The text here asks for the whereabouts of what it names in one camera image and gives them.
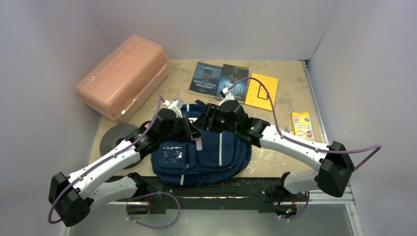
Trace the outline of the navy blue student backpack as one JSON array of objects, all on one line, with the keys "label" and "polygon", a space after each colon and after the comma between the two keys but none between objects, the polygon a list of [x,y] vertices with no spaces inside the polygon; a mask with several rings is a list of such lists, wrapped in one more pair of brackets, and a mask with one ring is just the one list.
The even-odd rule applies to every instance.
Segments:
[{"label": "navy blue student backpack", "polygon": [[167,185],[195,186],[226,181],[244,170],[252,156],[252,146],[231,132],[204,131],[203,150],[195,141],[165,142],[151,154],[153,172]]}]

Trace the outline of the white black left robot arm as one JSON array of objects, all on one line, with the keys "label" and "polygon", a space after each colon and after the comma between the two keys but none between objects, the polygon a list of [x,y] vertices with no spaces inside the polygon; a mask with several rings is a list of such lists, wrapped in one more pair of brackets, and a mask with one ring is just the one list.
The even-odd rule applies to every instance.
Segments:
[{"label": "white black left robot arm", "polygon": [[141,162],[158,150],[164,142],[188,142],[202,136],[202,132],[186,114],[174,109],[161,109],[152,120],[133,130],[115,148],[82,169],[51,179],[48,222],[62,222],[71,227],[96,207],[118,200],[148,200],[153,193],[137,173],[130,173],[110,182],[120,170]]}]

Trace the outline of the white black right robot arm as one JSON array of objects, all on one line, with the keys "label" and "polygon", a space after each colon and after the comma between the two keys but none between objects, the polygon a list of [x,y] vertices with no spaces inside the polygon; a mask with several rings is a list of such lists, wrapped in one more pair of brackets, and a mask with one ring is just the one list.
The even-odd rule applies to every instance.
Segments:
[{"label": "white black right robot arm", "polygon": [[283,153],[309,166],[310,171],[283,175],[283,182],[276,187],[282,200],[309,190],[340,198],[355,169],[342,143],[327,145],[286,133],[266,120],[250,117],[234,100],[221,105],[209,103],[194,126],[214,133],[234,133],[245,144]]}]

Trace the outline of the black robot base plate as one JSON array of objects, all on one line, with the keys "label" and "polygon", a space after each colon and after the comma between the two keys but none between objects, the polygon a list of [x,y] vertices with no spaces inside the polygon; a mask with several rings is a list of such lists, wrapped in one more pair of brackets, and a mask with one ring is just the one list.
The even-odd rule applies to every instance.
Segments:
[{"label": "black robot base plate", "polygon": [[176,197],[181,209],[256,210],[293,216],[307,201],[305,193],[286,191],[278,177],[234,177],[215,184],[191,187],[163,184],[157,177],[139,177],[139,194],[167,192]]}]

